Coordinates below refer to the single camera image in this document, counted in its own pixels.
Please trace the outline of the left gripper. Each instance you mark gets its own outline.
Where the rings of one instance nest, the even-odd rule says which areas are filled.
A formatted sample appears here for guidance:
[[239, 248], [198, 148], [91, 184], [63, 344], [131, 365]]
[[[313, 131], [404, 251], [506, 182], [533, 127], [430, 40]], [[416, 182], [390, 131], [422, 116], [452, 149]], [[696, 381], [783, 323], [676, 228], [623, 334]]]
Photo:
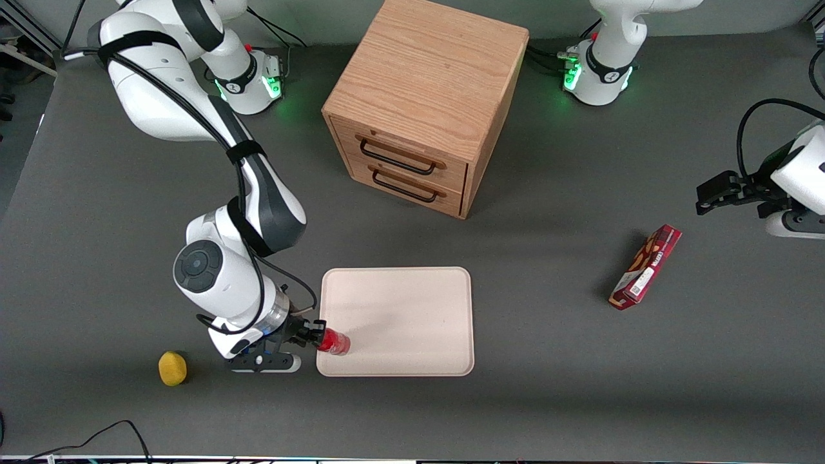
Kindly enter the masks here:
[[782, 167], [791, 158], [790, 147], [780, 147], [761, 162], [752, 173], [746, 171], [744, 153], [740, 151], [740, 174], [733, 170], [722, 171], [698, 187], [695, 203], [696, 215], [706, 215], [713, 209], [723, 206], [738, 206], [758, 203], [757, 214], [760, 218], [773, 213], [801, 211], [801, 203], [771, 179], [772, 173]]

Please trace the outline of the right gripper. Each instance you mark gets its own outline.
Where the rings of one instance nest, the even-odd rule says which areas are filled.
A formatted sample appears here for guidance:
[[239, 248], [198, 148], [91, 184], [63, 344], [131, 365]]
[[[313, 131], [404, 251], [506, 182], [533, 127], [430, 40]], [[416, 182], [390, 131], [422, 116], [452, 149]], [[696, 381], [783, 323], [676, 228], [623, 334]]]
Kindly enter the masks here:
[[300, 347], [312, 347], [322, 350], [326, 320], [309, 321], [307, 319], [285, 319], [276, 328], [261, 320], [251, 328], [238, 334], [231, 334], [225, 319], [216, 319], [221, 327], [209, 329], [209, 337], [218, 352], [226, 360], [298, 360], [299, 356], [282, 352], [285, 343]]

